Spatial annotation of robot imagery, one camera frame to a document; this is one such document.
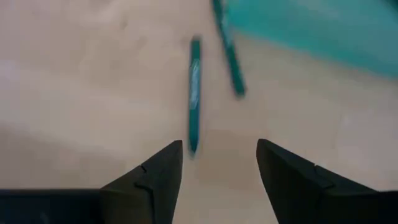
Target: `green pen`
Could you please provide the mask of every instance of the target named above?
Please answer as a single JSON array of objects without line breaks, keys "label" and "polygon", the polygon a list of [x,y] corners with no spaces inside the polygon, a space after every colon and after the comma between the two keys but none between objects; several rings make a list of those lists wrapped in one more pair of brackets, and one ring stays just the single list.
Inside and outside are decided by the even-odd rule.
[{"label": "green pen", "polygon": [[193,153],[196,152],[199,143],[201,79],[200,45],[200,37],[194,36],[191,40],[191,61],[189,68],[189,141]]},{"label": "green pen", "polygon": [[223,40],[225,55],[229,65],[229,72],[231,73],[232,84],[234,86],[235,94],[244,96],[246,87],[244,85],[243,76],[239,67],[238,58],[236,57],[235,47],[231,34],[228,32],[228,21],[223,11],[221,0],[213,1],[213,11],[215,14],[216,25]]}]

